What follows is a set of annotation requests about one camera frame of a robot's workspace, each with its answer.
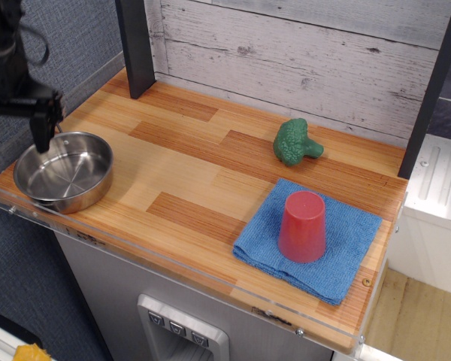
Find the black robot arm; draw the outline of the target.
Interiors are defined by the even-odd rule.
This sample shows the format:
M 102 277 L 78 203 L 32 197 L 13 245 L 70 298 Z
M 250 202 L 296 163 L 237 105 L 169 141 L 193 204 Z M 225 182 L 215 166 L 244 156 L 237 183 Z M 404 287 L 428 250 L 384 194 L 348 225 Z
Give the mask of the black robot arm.
M 47 62 L 49 48 L 41 60 L 27 59 L 20 32 L 43 36 L 20 23 L 23 15 L 20 1 L 0 1 L 0 115 L 28 118 L 36 150 L 45 153 L 63 121 L 62 94 L 29 74 L 30 64 Z

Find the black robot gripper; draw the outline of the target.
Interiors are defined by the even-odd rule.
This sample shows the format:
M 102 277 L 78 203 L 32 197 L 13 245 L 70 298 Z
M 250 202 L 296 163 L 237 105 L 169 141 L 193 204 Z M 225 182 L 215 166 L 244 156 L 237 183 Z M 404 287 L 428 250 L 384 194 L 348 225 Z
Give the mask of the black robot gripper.
M 0 114 L 32 116 L 29 125 L 39 153 L 50 149 L 62 122 L 62 94 L 33 79 L 23 49 L 0 49 Z

